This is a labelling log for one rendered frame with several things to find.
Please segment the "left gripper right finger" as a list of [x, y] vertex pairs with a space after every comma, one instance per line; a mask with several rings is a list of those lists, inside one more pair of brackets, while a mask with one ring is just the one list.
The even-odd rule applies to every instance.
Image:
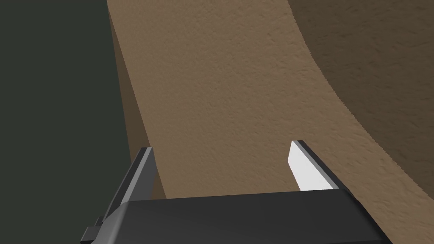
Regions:
[[287, 163], [301, 191], [341, 189], [354, 196], [303, 140], [291, 141]]

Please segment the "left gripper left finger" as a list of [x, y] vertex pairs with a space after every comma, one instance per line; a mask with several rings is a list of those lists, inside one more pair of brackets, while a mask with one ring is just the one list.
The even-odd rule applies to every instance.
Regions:
[[112, 198], [103, 221], [125, 202], [150, 200], [156, 175], [153, 148], [142, 147]]

